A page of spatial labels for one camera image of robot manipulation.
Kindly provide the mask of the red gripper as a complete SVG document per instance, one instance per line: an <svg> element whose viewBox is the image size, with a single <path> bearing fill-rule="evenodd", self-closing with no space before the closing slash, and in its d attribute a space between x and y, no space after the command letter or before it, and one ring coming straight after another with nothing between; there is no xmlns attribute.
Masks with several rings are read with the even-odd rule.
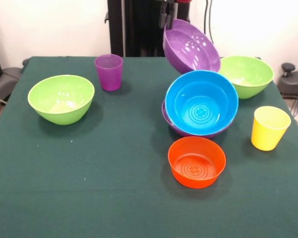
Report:
<svg viewBox="0 0 298 238"><path fill-rule="evenodd" d="M190 3L191 0L176 0L178 3ZM174 2L161 1L159 26L167 29L172 28L174 19Z"/></svg>

